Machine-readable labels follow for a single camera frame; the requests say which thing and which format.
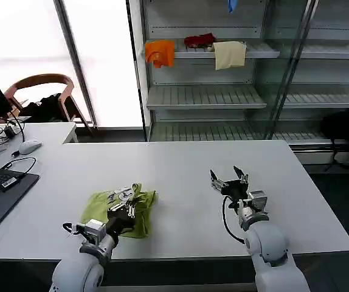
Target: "floor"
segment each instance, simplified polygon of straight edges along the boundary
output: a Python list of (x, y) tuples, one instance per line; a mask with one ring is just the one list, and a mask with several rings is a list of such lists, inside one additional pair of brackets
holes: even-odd
[[(349, 176), (311, 177), (349, 234)], [(311, 273), (308, 282), (312, 292), (349, 292), (349, 253), (324, 260)]]
[[(136, 140), (142, 142), (143, 133), (116, 131), (116, 133), (101, 134), (94, 139), (82, 135), (78, 135), (78, 138), (80, 142), (135, 142)], [(349, 175), (311, 175), (311, 177), (349, 234)], [(41, 265), (26, 262), (0, 263), (0, 290), (15, 286), (20, 287), (20, 291), (32, 291), (33, 288), (36, 291), (48, 291), (48, 282), (54, 266), (55, 263)], [(183, 271), (182, 276), (173, 282), (173, 275), (170, 277), (170, 273), (165, 272), (168, 271), (167, 268), (172, 271)], [(238, 280), (238, 275), (244, 279), (254, 278), (252, 267), (237, 260), (160, 264), (141, 262), (131, 265), (112, 263), (110, 274), (111, 280), (106, 281), (107, 285), (234, 283)], [(307, 280), (312, 292), (349, 292), (349, 252), (325, 257), (320, 265), (307, 275)]]

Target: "chair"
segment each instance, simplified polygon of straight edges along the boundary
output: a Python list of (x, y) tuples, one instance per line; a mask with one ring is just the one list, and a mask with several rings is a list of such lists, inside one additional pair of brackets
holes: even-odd
[(33, 87), (36, 85), (46, 83), (62, 83), (66, 85), (66, 88), (58, 98), (58, 105), (60, 106), (60, 110), (63, 113), (63, 116), (70, 122), (72, 122), (76, 117), (80, 118), (84, 126), (93, 136), (94, 134), (92, 129), (88, 126), (87, 121), (83, 117), (80, 109), (78, 108), (77, 104), (75, 103), (72, 97), (72, 90), (74, 89), (74, 85), (72, 80), (68, 76), (62, 74), (41, 74), (27, 77), (12, 84), (12, 86), (8, 90), (6, 90), (4, 95), (12, 106), (15, 106), (18, 110), (21, 110), (23, 107), (15, 99), (15, 92), (17, 92), (19, 89)]

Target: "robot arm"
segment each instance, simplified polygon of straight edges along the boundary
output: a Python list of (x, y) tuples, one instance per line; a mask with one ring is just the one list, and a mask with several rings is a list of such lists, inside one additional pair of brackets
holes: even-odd
[(245, 231), (244, 243), (252, 257), (259, 292), (309, 292), (307, 281), (289, 251), (288, 239), (269, 221), (263, 191), (248, 192), (248, 175), (234, 167), (239, 179), (222, 181), (211, 171), (212, 187), (231, 199)]
[(79, 252), (63, 258), (56, 266), (49, 292), (94, 292), (103, 280), (104, 267), (111, 260), (124, 228), (135, 223), (135, 202), (120, 203), (108, 211), (106, 224), (90, 220), (87, 224), (65, 223), (63, 227), (86, 239)]

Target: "white table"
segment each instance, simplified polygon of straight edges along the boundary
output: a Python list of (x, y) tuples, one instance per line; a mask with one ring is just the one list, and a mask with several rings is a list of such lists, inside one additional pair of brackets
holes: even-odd
[[(158, 191), (152, 234), (121, 238), (114, 259), (248, 256), (227, 234), (223, 198), (210, 186), (210, 169), (234, 179), (233, 165), (249, 173), (252, 190), (267, 193), (266, 210), (294, 254), (349, 251), (349, 236), (283, 141), (64, 144), (40, 163), (33, 172), (41, 179), (0, 242), (2, 260), (59, 260), (78, 252), (82, 238), (62, 223), (78, 222), (92, 193), (134, 182)], [(241, 237), (233, 212), (227, 215)]]
[[(61, 146), (63, 143), (67, 143), (75, 140), (75, 123), (28, 123), (24, 129), (26, 140), (39, 139), (43, 142), (43, 146), (33, 153), (30, 157), (36, 157), (38, 163), (34, 165), (31, 170), (32, 173), (39, 173), (42, 169), (42, 164), (46, 160), (46, 157), (50, 156), (54, 152), (55, 147)], [(16, 151), (22, 142), (21, 135), (14, 137), (12, 141), (8, 143), (8, 149), (0, 152), (0, 167), (6, 162), (12, 160), (11, 153)], [(16, 163), (11, 169), (25, 171), (32, 162), (22, 161)], [(6, 230), (13, 222), (13, 219), (19, 213), (21, 204), (18, 203), (15, 208), (4, 218), (0, 224), (0, 239), (6, 233)]]

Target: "cloth on shelf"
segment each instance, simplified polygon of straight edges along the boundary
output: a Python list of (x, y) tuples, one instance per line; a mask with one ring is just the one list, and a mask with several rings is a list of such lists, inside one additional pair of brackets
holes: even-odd
[(233, 13), (235, 8), (237, 7), (238, 0), (229, 0), (229, 13)]
[(175, 59), (174, 41), (152, 41), (145, 45), (145, 59), (147, 63), (153, 63), (154, 67), (162, 65), (173, 67)]
[(245, 65), (246, 45), (239, 41), (214, 43), (215, 70), (242, 67)]
[(216, 41), (216, 38), (212, 33), (198, 36), (188, 36), (184, 39), (184, 44), (187, 47), (199, 48), (199, 47), (210, 47)]
[(87, 206), (81, 216), (81, 222), (87, 223), (90, 219), (95, 219), (107, 223), (107, 210), (121, 201), (134, 199), (137, 201), (136, 222), (133, 229), (123, 231), (121, 236), (132, 238), (145, 238), (151, 232), (150, 210), (156, 202), (156, 191), (142, 192), (141, 184), (133, 184), (133, 191), (108, 190), (94, 193), (88, 200)]

